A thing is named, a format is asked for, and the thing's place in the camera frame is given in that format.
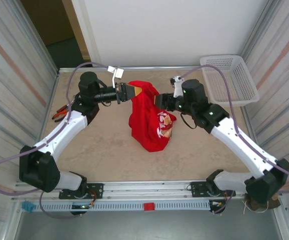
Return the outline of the red t-shirt with bear print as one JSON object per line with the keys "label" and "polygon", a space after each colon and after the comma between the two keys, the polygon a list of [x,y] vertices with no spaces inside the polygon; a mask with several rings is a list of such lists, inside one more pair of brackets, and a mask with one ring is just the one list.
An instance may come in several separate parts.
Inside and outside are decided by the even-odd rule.
{"label": "red t-shirt with bear print", "polygon": [[141,93],[132,98],[132,113],[129,117],[131,136],[148,152],[164,150],[172,136],[176,116],[155,105],[159,92],[146,81],[134,80],[130,85],[141,88]]}

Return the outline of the aluminium table edge strip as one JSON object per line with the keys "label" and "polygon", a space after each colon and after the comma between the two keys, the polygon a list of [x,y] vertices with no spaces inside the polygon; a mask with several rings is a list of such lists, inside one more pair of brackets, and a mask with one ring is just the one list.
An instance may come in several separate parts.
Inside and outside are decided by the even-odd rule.
{"label": "aluminium table edge strip", "polygon": [[[136,71],[190,71],[198,67],[197,65],[180,65],[180,66],[122,66],[125,72]],[[105,67],[81,67],[75,73],[84,72],[107,72]]]}

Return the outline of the white perforated plastic basket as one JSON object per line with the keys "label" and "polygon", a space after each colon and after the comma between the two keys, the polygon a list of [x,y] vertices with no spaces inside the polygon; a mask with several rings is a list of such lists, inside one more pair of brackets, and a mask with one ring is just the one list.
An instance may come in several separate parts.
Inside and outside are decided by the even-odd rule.
{"label": "white perforated plastic basket", "polygon": [[231,54],[205,56],[200,59],[200,64],[218,68],[226,79],[224,82],[219,72],[211,67],[202,69],[212,103],[229,107],[231,101],[234,107],[243,107],[259,101],[259,92],[241,56]]}

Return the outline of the small black electronics board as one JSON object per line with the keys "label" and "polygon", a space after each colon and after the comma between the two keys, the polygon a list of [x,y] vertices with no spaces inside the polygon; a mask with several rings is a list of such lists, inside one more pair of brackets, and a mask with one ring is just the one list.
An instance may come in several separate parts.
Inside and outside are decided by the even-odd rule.
{"label": "small black electronics board", "polygon": [[226,208],[225,205],[226,205],[226,201],[224,199],[209,200],[209,207],[210,207],[209,211],[213,215],[221,214]]}
{"label": "small black electronics board", "polygon": [[71,211],[70,213],[73,215],[73,216],[82,216],[83,214],[85,214],[89,209],[89,206],[88,205],[79,205],[79,204],[73,204],[71,206]]}

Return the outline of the brown cloth pouch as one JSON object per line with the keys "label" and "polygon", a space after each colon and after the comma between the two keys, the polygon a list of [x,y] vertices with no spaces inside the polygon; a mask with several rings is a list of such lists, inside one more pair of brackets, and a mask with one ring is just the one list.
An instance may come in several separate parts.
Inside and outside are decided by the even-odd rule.
{"label": "brown cloth pouch", "polygon": [[245,196],[245,205],[251,211],[263,212],[278,208],[281,203],[277,194],[274,194],[266,203],[258,203],[247,194]]}

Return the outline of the blue tape piece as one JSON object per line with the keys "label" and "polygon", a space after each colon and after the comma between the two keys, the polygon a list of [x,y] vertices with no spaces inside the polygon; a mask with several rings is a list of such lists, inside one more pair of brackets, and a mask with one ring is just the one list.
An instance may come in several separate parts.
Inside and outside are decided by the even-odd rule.
{"label": "blue tape piece", "polygon": [[28,212],[28,213],[32,213],[33,210],[35,209],[35,207],[36,207],[35,204],[33,204],[32,202],[27,201],[27,200],[25,200],[21,203],[21,209]]}

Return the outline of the orange-handled pliers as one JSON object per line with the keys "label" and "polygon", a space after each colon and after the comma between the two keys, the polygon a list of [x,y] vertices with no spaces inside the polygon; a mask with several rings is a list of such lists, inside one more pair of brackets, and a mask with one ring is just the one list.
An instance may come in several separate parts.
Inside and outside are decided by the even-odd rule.
{"label": "orange-handled pliers", "polygon": [[61,122],[67,115],[68,113],[68,110],[65,109],[65,110],[62,110],[60,112],[57,112],[55,115],[52,116],[52,120],[55,122],[55,123],[58,123],[58,122]]}

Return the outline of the tan wooden door frame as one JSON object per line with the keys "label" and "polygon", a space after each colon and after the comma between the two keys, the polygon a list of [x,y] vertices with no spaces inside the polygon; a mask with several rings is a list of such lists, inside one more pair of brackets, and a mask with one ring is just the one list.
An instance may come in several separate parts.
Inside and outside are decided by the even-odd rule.
{"label": "tan wooden door frame", "polygon": [[64,6],[66,15],[68,17],[68,20],[70,22],[71,28],[73,30],[75,39],[77,41],[79,50],[81,52],[82,58],[85,62],[89,62],[91,60],[86,42],[83,37],[83,33],[77,18],[77,14],[75,12],[72,0],[61,0],[62,4]]}

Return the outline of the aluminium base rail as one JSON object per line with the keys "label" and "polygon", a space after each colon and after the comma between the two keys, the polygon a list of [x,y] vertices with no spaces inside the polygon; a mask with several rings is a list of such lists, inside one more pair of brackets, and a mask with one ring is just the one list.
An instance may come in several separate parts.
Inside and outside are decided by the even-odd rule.
{"label": "aluminium base rail", "polygon": [[[167,181],[88,181],[88,183],[102,183],[102,199],[100,201],[145,201],[145,200],[191,200],[190,182],[204,182],[204,180],[167,180]],[[27,183],[17,182],[15,193],[29,191]],[[40,198],[41,190],[26,195],[11,197],[13,200],[32,200]],[[60,190],[44,193],[42,201],[65,201],[59,199]]]}

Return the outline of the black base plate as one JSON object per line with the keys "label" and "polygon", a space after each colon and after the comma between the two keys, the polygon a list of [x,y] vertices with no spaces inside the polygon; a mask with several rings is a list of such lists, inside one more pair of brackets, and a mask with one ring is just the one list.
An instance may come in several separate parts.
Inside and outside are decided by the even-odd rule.
{"label": "black base plate", "polygon": [[92,200],[102,199],[103,183],[86,183],[77,190],[62,189],[58,195],[60,200]]}
{"label": "black base plate", "polygon": [[189,190],[193,198],[230,197],[232,193],[234,197],[237,195],[232,190],[220,190],[214,183],[208,181],[193,181],[189,184]]}

